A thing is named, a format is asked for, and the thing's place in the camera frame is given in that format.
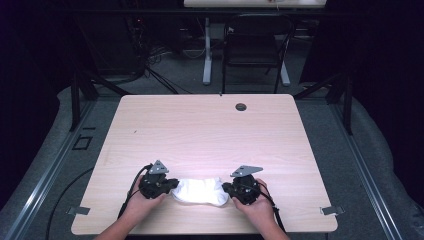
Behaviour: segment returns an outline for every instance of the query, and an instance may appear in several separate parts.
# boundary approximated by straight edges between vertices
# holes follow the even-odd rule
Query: desk leg
[[[203,84],[211,84],[212,74],[212,53],[211,53],[211,36],[209,32],[209,18],[205,20],[205,68],[203,69]]]
[[[283,62],[283,66],[281,67],[281,81],[283,82],[283,86],[290,86],[289,74],[287,73],[286,64]]]

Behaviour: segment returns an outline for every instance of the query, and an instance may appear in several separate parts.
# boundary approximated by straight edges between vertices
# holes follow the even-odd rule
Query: white cloth
[[[222,189],[222,182],[219,178],[178,179],[180,183],[172,190],[175,199],[198,204],[212,204],[222,206],[228,200],[228,193]]]

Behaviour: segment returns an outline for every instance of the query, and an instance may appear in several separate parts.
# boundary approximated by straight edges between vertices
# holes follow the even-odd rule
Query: wooden table
[[[246,105],[238,111],[238,103]],[[98,234],[116,220],[137,172],[161,160],[168,178],[206,179],[240,165],[263,167],[288,232],[331,232],[334,216],[295,102],[290,95],[125,96],[97,160],[74,234]],[[230,199],[224,206],[187,205],[171,195],[132,234],[257,233]]]

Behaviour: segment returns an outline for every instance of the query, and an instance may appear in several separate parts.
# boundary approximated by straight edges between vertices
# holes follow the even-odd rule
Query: human hand
[[[266,190],[266,183],[257,178],[260,184],[261,192],[265,193],[269,196],[268,191]],[[268,199],[266,199],[262,194],[259,195],[258,199],[250,205],[242,204],[237,198],[233,197],[234,205],[238,210],[243,212],[250,222],[259,230],[263,228],[263,226],[268,226],[269,224],[275,224],[274,220],[274,211],[272,209],[272,205]]]
[[[142,177],[143,175],[139,176],[134,184],[134,188],[132,190],[133,196],[128,201],[127,207],[121,216],[121,218],[126,218],[133,223],[134,226],[149,215],[150,211],[160,205],[166,197],[166,194],[163,193],[155,199],[145,198],[138,189],[138,185],[140,184]]]

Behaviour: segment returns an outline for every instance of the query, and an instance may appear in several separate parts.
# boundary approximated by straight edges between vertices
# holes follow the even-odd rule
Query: desk
[[[236,110],[238,103],[247,106]],[[263,167],[288,232],[331,232],[334,216],[297,107],[290,95],[139,95],[118,106],[72,232],[98,234],[116,220],[137,172],[160,159],[168,178],[206,179],[240,165]],[[132,234],[257,233],[229,200],[222,207],[186,205],[171,195]]]
[[[323,8],[327,0],[184,0],[185,7]]]
[[[185,7],[191,8],[324,8],[327,0],[184,0]],[[205,67],[203,69],[203,84],[211,83],[212,53],[210,51],[209,18],[205,21]],[[281,68],[283,86],[290,86],[287,68],[283,62]]]

